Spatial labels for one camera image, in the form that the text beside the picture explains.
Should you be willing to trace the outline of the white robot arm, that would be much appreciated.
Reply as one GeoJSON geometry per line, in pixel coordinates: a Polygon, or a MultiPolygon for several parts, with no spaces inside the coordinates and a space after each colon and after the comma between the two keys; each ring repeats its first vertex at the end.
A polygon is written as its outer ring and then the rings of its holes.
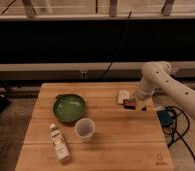
{"type": "Polygon", "coordinates": [[[145,101],[159,87],[195,120],[195,91],[172,78],[171,72],[172,66],[166,61],[143,64],[142,78],[135,89],[136,109],[141,111],[145,101]]]}

